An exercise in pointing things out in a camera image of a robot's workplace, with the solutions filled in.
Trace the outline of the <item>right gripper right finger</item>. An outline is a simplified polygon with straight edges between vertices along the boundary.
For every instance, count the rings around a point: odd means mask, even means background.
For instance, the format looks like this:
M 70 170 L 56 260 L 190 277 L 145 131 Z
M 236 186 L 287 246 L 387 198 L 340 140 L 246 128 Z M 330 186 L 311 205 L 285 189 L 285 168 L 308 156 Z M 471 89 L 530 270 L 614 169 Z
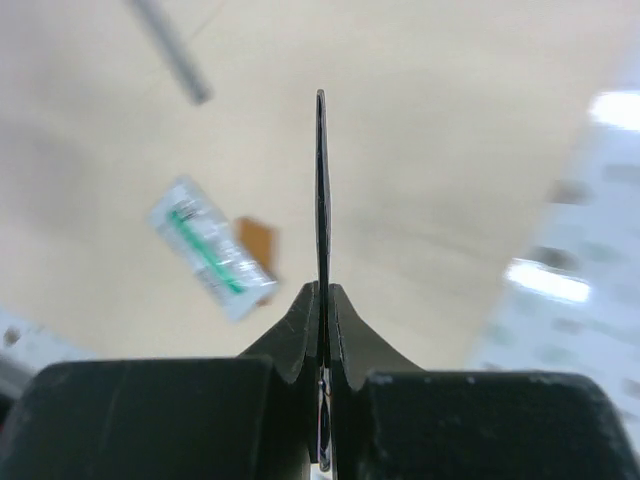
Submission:
M 328 298 L 337 479 L 635 479 L 612 402 L 591 379 L 542 371 L 428 371 Z

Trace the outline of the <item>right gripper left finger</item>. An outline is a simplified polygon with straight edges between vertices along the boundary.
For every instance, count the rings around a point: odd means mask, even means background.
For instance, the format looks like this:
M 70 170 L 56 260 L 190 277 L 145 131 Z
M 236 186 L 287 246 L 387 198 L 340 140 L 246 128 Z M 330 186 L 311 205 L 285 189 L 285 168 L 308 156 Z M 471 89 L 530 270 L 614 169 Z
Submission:
M 235 357 L 74 361 L 27 385 L 5 479 L 305 479 L 317 459 L 318 287 Z

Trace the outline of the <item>steel forceps with ring handles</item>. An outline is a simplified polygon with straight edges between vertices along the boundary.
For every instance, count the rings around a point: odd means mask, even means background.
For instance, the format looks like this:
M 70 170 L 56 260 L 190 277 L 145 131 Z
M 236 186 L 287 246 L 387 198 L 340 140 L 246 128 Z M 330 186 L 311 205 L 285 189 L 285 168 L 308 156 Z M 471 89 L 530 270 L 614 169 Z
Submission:
M 331 206 L 328 169 L 326 98 L 323 89 L 316 92 L 315 127 L 316 168 L 316 251 L 319 288 L 318 362 L 319 362 L 319 421 L 318 463 L 323 472 L 331 468 L 330 432 L 330 338 L 328 324 Z

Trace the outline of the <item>green white packet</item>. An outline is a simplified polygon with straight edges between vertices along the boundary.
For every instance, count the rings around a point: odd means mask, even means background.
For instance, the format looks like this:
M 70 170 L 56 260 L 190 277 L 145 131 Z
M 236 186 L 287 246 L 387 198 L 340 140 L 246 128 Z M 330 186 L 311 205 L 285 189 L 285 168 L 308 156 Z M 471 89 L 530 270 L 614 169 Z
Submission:
M 151 209 L 149 223 L 230 320 L 241 320 L 277 290 L 277 281 L 241 245 L 229 220 L 193 179 L 176 179 Z

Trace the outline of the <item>steel scalpel handle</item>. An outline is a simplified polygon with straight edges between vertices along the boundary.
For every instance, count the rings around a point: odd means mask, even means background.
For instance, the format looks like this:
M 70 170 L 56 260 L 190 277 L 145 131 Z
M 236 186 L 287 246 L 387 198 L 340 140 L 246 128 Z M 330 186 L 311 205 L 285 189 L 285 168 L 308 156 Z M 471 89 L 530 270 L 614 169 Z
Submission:
M 211 88 L 160 3 L 132 0 L 128 4 L 189 100 L 194 105 L 209 101 L 212 97 Z

